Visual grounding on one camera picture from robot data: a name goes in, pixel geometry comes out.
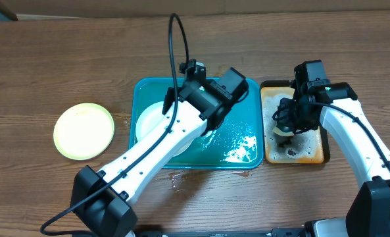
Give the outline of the white plate with sauce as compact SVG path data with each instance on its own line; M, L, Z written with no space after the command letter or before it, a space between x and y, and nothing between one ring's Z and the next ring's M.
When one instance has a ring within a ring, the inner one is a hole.
M205 121L199 118L199 111L187 101L173 103L165 114L161 111L161 106L153 104L138 118L136 133L144 133L137 137L137 143L134 144L139 155L155 145L152 154L171 159L179 155L179 150L205 128Z

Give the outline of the yellow-green plate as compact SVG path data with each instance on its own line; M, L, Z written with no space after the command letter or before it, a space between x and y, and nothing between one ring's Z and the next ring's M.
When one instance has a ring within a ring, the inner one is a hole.
M112 115L95 103L80 103L67 109L53 130L56 149L77 161L92 159L112 142L115 125Z

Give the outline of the yellow green sponge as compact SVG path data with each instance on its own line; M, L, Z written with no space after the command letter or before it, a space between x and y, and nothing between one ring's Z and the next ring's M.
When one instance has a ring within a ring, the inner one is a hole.
M282 136L282 137L294 136L292 129L290 129L289 127L286 127L286 126L276 125L273 129L273 132L279 136Z

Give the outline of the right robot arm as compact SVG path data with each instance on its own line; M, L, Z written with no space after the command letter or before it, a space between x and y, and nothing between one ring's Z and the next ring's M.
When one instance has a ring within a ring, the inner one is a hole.
M390 236L390 150L364 115L346 82L333 84L322 61L294 69L291 99L282 99L272 118L274 133L293 136L323 128L351 166L360 188L347 215L305 224L301 236Z

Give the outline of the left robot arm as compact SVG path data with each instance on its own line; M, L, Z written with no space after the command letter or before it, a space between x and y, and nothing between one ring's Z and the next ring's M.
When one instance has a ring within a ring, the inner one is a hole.
M183 84L168 90L148 134L99 171L86 166L75 176L71 204L87 199L74 213L95 236L127 236L137 222L132 205L151 179L183 146L216 130L249 89L234 68L208 79L204 64L191 59L179 71Z

